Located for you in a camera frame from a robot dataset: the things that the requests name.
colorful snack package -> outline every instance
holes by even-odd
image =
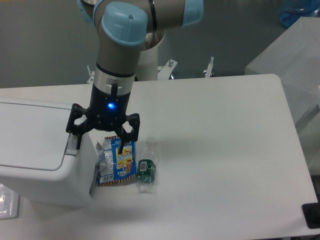
[[[124,145],[122,154],[118,153],[120,138],[105,137],[99,155],[99,186],[121,183],[136,175],[135,143]]]

white table surface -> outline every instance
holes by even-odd
[[[83,107],[90,94],[89,84],[0,89],[2,98]],[[302,204],[317,198],[277,76],[135,82],[127,113],[135,112],[137,146],[147,136],[158,140],[155,194],[138,194],[134,184],[98,187],[86,208],[22,198],[19,218],[0,221],[0,239],[249,240],[320,233],[308,229],[303,216]],[[95,142],[106,134],[90,135]]]

green bottle label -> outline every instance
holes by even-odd
[[[142,159],[138,163],[136,179],[145,184],[152,184],[155,181],[156,165],[150,159]]]

plastic bottle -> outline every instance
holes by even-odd
[[[289,28],[300,17],[317,17],[320,10],[320,0],[284,0],[279,20]]]
[[[159,162],[157,142],[153,137],[147,138],[139,159],[135,177],[136,186],[140,193],[152,193]]]

blue led light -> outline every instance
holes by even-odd
[[[108,103],[107,106],[108,106],[108,108],[111,109],[111,110],[116,109],[116,105],[115,105],[114,103],[112,103],[112,102]]]

